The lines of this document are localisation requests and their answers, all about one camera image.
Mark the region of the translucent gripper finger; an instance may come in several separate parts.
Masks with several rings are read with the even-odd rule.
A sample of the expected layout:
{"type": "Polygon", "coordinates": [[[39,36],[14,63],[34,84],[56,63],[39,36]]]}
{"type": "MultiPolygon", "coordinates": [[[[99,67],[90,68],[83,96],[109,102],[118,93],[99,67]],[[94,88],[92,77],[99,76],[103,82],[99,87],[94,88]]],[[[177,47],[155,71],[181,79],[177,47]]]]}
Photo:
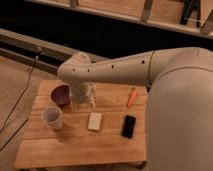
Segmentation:
{"type": "Polygon", "coordinates": [[[88,102],[88,104],[91,107],[92,111],[94,112],[96,110],[95,100],[93,98],[90,99],[89,102],[88,102]]]}
{"type": "Polygon", "coordinates": [[[71,105],[71,110],[72,110],[72,112],[76,112],[76,110],[77,110],[77,109],[76,109],[76,104],[75,104],[74,102],[71,101],[71,104],[70,104],[70,105],[71,105]]]}

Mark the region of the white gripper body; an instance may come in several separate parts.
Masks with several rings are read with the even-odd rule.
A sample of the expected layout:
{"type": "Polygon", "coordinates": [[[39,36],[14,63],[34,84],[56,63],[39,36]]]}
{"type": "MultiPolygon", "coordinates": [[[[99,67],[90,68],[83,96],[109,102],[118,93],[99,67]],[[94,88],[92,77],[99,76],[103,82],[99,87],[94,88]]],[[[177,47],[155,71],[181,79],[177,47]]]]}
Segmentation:
{"type": "Polygon", "coordinates": [[[92,82],[83,82],[71,86],[71,99],[76,102],[88,102],[96,98],[96,85],[92,82]]]}

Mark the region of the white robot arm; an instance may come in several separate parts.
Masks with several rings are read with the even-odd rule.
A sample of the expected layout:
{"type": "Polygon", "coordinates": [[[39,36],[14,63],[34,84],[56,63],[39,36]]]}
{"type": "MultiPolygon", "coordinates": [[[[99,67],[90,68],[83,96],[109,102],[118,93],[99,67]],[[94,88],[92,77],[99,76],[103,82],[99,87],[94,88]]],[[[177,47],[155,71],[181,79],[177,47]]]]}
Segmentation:
{"type": "Polygon", "coordinates": [[[163,49],[97,63],[77,53],[60,65],[57,75],[70,85],[147,87],[148,171],[213,171],[212,51],[163,49]]]}

